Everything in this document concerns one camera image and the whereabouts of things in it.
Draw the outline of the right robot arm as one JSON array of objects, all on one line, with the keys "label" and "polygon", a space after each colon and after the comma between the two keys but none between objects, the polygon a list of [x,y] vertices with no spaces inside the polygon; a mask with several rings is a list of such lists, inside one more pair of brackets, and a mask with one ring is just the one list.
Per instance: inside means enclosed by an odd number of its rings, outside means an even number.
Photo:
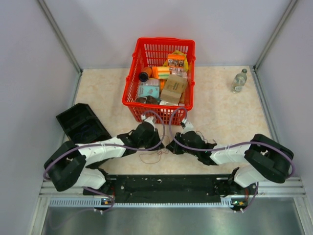
[{"label": "right robot arm", "polygon": [[294,153],[262,134],[248,142],[234,145],[208,143],[195,131],[177,132],[166,146],[173,154],[188,153],[204,165],[242,164],[235,168],[228,181],[232,193],[262,181],[282,184],[294,174]]}]

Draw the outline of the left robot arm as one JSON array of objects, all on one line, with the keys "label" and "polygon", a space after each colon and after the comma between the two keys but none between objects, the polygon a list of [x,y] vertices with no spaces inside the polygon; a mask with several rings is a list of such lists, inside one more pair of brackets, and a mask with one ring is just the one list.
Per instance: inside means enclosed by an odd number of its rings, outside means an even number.
[{"label": "left robot arm", "polygon": [[75,144],[67,141],[44,164],[44,178],[50,180],[57,191],[71,187],[89,187],[100,194],[110,191],[111,183],[104,170],[93,164],[122,158],[139,151],[158,151],[164,148],[163,137],[151,120],[136,129],[105,141]]}]

